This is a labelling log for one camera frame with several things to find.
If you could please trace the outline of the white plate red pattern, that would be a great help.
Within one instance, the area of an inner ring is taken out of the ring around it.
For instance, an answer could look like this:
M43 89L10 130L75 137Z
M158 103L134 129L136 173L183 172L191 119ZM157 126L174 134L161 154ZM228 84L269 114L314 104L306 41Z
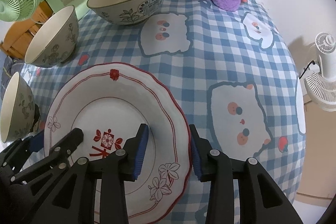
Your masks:
M151 73L126 63L99 64L72 77L53 100L45 151L73 128L83 141L69 157L104 159L122 149L141 124L149 128L142 170L125 184L130 223L155 223L176 204L190 174L190 131L171 92Z

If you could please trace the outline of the wooden bed headboard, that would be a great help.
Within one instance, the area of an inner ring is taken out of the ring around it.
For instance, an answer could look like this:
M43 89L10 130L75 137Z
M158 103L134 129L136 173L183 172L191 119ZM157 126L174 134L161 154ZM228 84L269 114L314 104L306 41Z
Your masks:
M31 19L14 22L9 28L1 42L1 51L12 58L23 60L30 42L53 13L49 4L42 1Z

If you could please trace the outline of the blue checkered tablecloth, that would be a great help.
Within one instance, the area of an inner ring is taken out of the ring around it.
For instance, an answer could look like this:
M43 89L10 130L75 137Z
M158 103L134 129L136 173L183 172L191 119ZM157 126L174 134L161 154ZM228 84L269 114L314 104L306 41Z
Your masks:
M266 10L248 0L225 12L210 0L163 0L162 15L186 28L186 51L145 53L141 25L114 26L94 12L79 22L79 49L69 64L50 69L25 65L21 74L32 88L42 120L56 93L73 75L94 64L124 61L155 75L172 92L189 123L213 141L210 88L222 82L249 83L270 134L255 156L294 200L305 157L302 88L294 61Z

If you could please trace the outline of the grey plaid pillow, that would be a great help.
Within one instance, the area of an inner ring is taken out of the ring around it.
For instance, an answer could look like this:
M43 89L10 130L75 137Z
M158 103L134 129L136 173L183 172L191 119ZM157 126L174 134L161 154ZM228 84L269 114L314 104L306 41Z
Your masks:
M1 100L5 95L5 91L11 77L15 72L20 72L23 67L23 61L20 59L13 59L10 56L5 58L3 65L1 66Z

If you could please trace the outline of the white floor fan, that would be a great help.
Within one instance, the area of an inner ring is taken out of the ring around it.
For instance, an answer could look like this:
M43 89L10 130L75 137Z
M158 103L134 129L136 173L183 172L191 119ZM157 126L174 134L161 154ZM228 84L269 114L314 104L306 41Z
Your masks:
M322 110L335 111L335 38L326 32L315 37L313 59L319 72L304 79L310 99Z

